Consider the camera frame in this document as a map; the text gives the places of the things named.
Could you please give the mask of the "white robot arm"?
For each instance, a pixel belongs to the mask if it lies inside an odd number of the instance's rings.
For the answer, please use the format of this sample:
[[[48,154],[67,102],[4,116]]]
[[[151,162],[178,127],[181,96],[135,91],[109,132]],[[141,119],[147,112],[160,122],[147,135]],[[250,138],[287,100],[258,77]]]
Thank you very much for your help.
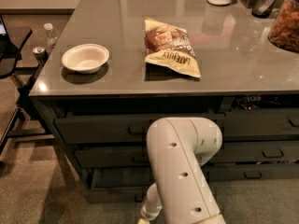
[[[221,130],[209,119],[154,121],[147,132],[154,183],[137,224],[150,224],[160,214],[165,224],[226,224],[201,170],[221,144]]]

